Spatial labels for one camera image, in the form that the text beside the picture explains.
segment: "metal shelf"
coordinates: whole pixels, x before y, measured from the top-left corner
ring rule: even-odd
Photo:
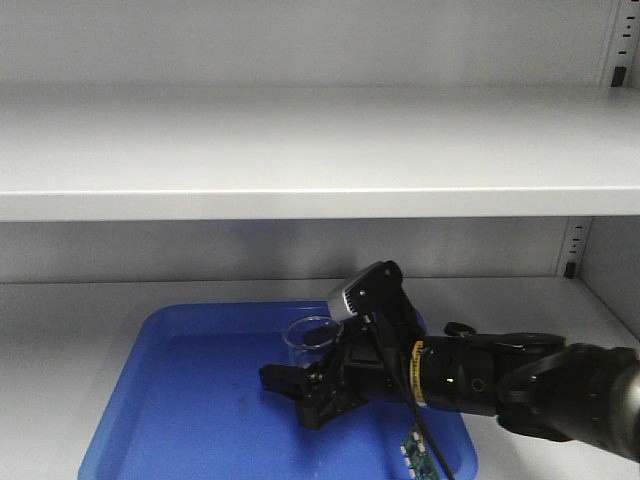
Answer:
[[[0,88],[0,221],[640,214],[640,92]]]
[[[144,319],[185,302],[318,299],[333,280],[0,286],[0,477],[74,478]],[[579,281],[562,278],[409,279],[432,332],[467,321],[485,332],[552,331],[571,342],[637,347]],[[637,464],[577,442],[512,435],[466,417],[479,480],[616,478]]]

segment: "shelving unit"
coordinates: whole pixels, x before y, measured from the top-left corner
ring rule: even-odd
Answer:
[[[321,299],[378,259],[432,332],[638,347],[637,1],[13,3],[3,480],[75,478],[156,309]],[[478,480],[638,475],[465,422]]]
[[[640,213],[640,92],[3,87],[0,220]]]

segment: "black robotic arm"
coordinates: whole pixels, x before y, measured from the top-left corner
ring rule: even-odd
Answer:
[[[459,323],[426,335],[391,261],[345,280],[328,305],[344,328],[321,361],[260,370],[266,390],[295,400],[303,427],[386,399],[414,412],[426,404],[497,416],[520,435],[580,440],[640,461],[636,350],[566,345],[544,333],[478,334]]]

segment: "green circuit board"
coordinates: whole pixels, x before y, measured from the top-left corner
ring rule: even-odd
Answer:
[[[417,425],[411,427],[400,445],[409,475],[416,480],[441,480],[429,448]]]

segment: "wire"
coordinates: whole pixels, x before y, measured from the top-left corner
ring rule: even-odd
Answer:
[[[407,365],[402,365],[402,367],[403,367],[402,368],[403,371],[408,371]],[[425,438],[425,440],[427,441],[427,444],[429,445],[434,455],[436,456],[436,459],[438,460],[438,463],[440,463],[440,466],[442,467],[442,470],[444,471],[445,475],[449,477],[449,480],[456,480],[456,477],[453,474],[451,467],[447,463],[447,460],[444,458],[444,454],[442,453],[442,450],[440,450],[440,446],[438,445],[438,442],[436,442],[436,439],[431,433],[431,430],[429,430],[429,427],[427,427],[427,424],[422,418],[422,415],[420,415],[420,411],[418,410],[419,408],[418,404],[416,403],[415,398],[411,393],[411,388],[409,387],[406,381],[404,382],[404,387],[405,387],[404,388],[405,400],[407,401],[407,404],[411,409],[411,413],[413,413],[413,416],[416,419],[416,424],[418,425],[418,429],[420,430],[420,433]]]
[[[400,390],[405,395],[405,401],[407,402],[407,405],[411,409],[411,413],[413,413],[413,416],[416,420],[416,424],[418,425],[418,429],[420,430],[420,433],[425,438],[425,440],[427,441],[427,444],[429,445],[434,455],[436,456],[436,459],[438,460],[438,463],[440,463],[440,466],[442,467],[442,470],[444,471],[445,475],[449,478],[449,480],[456,480],[456,477],[453,474],[451,467],[449,467],[447,460],[444,458],[444,455],[442,454],[442,450],[440,450],[440,447],[438,446],[438,442],[436,442],[436,439],[431,433],[431,430],[429,430],[429,427],[427,427],[427,424],[422,418],[422,415],[420,415],[420,412],[418,411],[418,405],[416,404],[416,400],[411,391],[411,386],[409,385],[408,375],[402,375],[400,376],[400,378],[398,378],[398,372],[390,368],[389,365],[387,365],[385,356],[382,354],[382,346],[379,343],[377,325],[375,324],[375,322],[371,322],[367,326],[372,330],[374,347],[376,348],[377,353],[380,356],[380,359],[384,363],[387,371],[390,372],[391,376],[393,377],[393,381],[396,383],[396,385],[400,388]],[[406,359],[403,358],[402,356],[399,356],[399,360],[400,360],[400,371],[409,372],[409,366],[406,364]]]

